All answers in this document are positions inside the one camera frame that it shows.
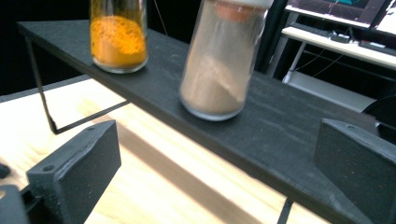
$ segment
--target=computer monitor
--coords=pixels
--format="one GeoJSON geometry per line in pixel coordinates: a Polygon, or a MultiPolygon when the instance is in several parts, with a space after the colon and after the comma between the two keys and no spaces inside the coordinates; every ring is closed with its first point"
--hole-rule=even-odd
{"type": "Polygon", "coordinates": [[[384,35],[396,37],[396,0],[390,0],[387,3],[384,10],[378,15],[374,29],[384,35]]]}
{"type": "Polygon", "coordinates": [[[353,27],[369,28],[387,0],[289,0],[286,10],[353,27]]]}

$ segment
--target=black metal wire frame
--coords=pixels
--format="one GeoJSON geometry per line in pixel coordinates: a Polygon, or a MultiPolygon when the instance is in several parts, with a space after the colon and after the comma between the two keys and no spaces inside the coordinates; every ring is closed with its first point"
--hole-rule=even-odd
{"type": "Polygon", "coordinates": [[[97,112],[95,114],[89,115],[88,117],[86,117],[84,119],[80,119],[80,120],[77,120],[75,122],[72,122],[72,123],[70,123],[70,124],[68,124],[68,125],[66,125],[66,126],[64,126],[62,128],[58,128],[56,126],[56,123],[53,120],[52,116],[50,115],[50,111],[49,111],[49,107],[48,107],[48,104],[47,104],[46,96],[45,96],[44,90],[43,90],[43,83],[42,83],[42,80],[41,80],[40,72],[38,71],[37,62],[35,60],[35,53],[33,51],[32,41],[28,37],[25,37],[25,41],[26,41],[26,46],[27,46],[27,50],[28,50],[28,53],[29,53],[30,63],[32,65],[33,73],[35,75],[35,84],[37,85],[37,89],[38,89],[38,92],[40,94],[43,106],[44,106],[44,111],[45,111],[46,116],[47,116],[49,127],[50,127],[50,129],[52,130],[53,133],[55,133],[55,134],[64,133],[64,132],[66,132],[66,131],[68,131],[70,129],[73,129],[73,128],[77,127],[78,125],[81,125],[81,124],[83,124],[85,122],[88,122],[90,120],[93,120],[93,119],[97,119],[97,118],[107,114],[108,112],[110,112],[112,110],[115,110],[117,108],[120,108],[120,107],[122,107],[124,105],[128,105],[129,104],[128,101],[124,101],[122,103],[113,105],[113,106],[111,106],[111,107],[109,107],[107,109],[104,109],[102,111],[99,111],[99,112],[97,112]]]}

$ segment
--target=light wooden table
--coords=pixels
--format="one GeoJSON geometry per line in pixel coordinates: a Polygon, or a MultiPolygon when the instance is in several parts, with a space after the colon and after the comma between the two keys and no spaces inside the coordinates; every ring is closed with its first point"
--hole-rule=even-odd
{"type": "MultiPolygon", "coordinates": [[[[59,127],[124,99],[89,79],[45,92],[59,127]]],[[[133,104],[68,132],[50,131],[38,94],[0,104],[0,185],[19,189],[25,172],[84,128],[117,121],[122,166],[86,223],[277,223],[285,196],[251,178],[133,104]]],[[[288,223],[326,221],[294,204],[288,223]]]]}

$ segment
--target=jar lid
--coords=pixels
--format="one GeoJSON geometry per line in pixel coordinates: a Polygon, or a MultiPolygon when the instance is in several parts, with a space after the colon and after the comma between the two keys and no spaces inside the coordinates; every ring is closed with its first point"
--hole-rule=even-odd
{"type": "Polygon", "coordinates": [[[242,4],[250,7],[270,8],[274,0],[222,0],[224,2],[242,4]]]}

